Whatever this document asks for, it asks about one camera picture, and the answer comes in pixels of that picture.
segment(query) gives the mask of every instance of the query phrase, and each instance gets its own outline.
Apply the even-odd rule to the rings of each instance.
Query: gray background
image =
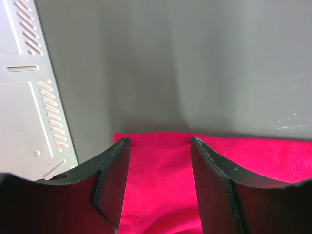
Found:
[[[36,2],[80,162],[114,132],[311,139],[311,1]]]

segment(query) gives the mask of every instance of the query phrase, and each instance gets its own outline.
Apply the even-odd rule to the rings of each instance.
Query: white scratch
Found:
[[[271,124],[271,127],[277,128],[278,130],[289,129],[289,126],[274,126]]]
[[[296,116],[297,120],[300,120],[296,113],[294,113],[293,115]]]

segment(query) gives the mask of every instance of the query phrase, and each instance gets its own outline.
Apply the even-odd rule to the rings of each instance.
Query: black curved object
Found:
[[[204,234],[312,233],[312,182],[289,184],[253,173],[192,138]]]
[[[0,174],[0,233],[114,234],[129,161],[130,140],[123,138],[51,180]]]

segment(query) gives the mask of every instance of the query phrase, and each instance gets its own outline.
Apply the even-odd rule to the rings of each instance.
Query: rectangular slot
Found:
[[[38,66],[17,66],[17,67],[7,67],[8,72],[30,72],[38,71]]]

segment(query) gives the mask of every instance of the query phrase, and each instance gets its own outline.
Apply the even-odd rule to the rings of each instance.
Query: vent grille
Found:
[[[16,0],[14,5],[17,8],[19,24],[22,27],[22,34],[25,38],[25,44],[28,47],[27,52],[30,55],[43,55],[40,50],[41,44],[37,41],[39,36],[36,33],[37,27],[34,25],[34,17],[31,15],[32,9],[27,4],[28,0]]]
[[[57,109],[57,102],[55,102],[56,96],[53,94],[54,89],[50,86],[51,80],[46,82],[42,80],[37,81],[39,92],[42,95],[42,100],[46,102],[44,109],[46,115],[49,117],[49,124],[51,126],[50,130],[53,132],[53,139],[55,140],[55,145],[58,146],[58,152],[62,153],[62,148],[68,148],[67,137],[65,137],[64,124],[61,123],[62,118],[58,115],[60,113]]]

